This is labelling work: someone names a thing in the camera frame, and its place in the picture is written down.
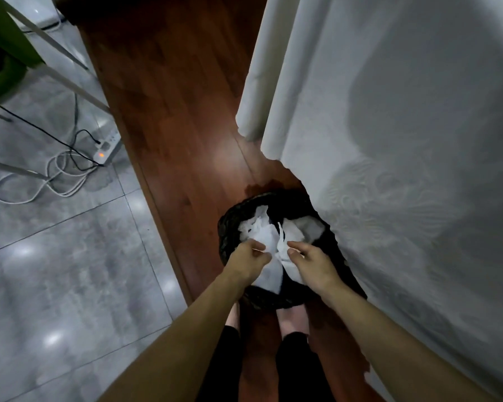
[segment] crumpled tissue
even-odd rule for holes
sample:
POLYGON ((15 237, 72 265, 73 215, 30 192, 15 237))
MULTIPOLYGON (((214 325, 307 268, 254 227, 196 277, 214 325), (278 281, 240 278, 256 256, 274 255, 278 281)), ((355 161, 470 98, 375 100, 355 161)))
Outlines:
POLYGON ((246 241, 252 238, 259 241, 266 246, 264 252, 272 254, 272 260, 265 265, 253 285, 279 294, 282 287, 283 268, 293 281, 304 284, 298 268, 288 257, 287 242, 312 243, 322 235, 325 227, 316 218, 305 216, 295 220, 284 219, 282 224, 278 223, 278 232, 270 223, 267 210, 268 206, 259 206, 255 210, 254 217, 241 222, 240 240, 246 241))

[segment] wooden floor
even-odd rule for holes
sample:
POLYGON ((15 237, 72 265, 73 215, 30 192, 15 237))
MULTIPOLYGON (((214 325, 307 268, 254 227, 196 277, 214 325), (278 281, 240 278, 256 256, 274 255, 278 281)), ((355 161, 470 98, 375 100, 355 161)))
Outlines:
MULTIPOLYGON (((80 26, 189 302, 222 269, 220 216, 272 186, 300 186, 235 124, 265 2, 146 0, 80 26)), ((342 322, 320 303, 309 313, 310 343, 337 400, 381 400, 364 383, 367 363, 342 322)), ((275 315, 242 314, 240 400, 275 401, 275 315)))

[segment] person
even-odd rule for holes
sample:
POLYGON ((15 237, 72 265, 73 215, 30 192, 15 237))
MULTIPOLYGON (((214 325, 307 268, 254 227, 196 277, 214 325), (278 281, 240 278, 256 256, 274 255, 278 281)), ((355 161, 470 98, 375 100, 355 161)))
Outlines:
MULTIPOLYGON (((343 284, 319 248, 288 245, 304 282, 343 320, 396 402, 496 400, 343 284)), ((241 243, 215 281, 99 402, 236 400, 240 357, 228 357, 239 341, 234 304, 270 261, 264 249, 254 240, 241 243)), ((320 361, 307 346, 309 327, 302 311, 278 312, 283 336, 276 356, 279 399, 333 400, 320 361)))

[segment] pant leg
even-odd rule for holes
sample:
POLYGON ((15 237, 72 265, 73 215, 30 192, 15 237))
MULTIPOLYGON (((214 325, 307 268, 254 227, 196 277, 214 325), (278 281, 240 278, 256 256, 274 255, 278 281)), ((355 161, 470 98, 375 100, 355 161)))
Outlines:
POLYGON ((208 365, 196 402, 237 402, 242 371, 242 342, 234 327, 225 326, 208 365))
POLYGON ((307 336, 288 334, 276 354, 279 402, 335 402, 319 356, 312 352, 307 336))

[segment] power strip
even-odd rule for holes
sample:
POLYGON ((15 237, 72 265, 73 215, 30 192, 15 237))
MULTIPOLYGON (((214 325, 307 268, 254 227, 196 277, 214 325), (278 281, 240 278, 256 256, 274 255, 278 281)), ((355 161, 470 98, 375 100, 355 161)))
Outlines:
POLYGON ((107 138, 101 140, 98 147, 99 149, 93 155, 93 160, 101 165, 111 161, 121 147, 121 135, 117 127, 112 129, 107 138))

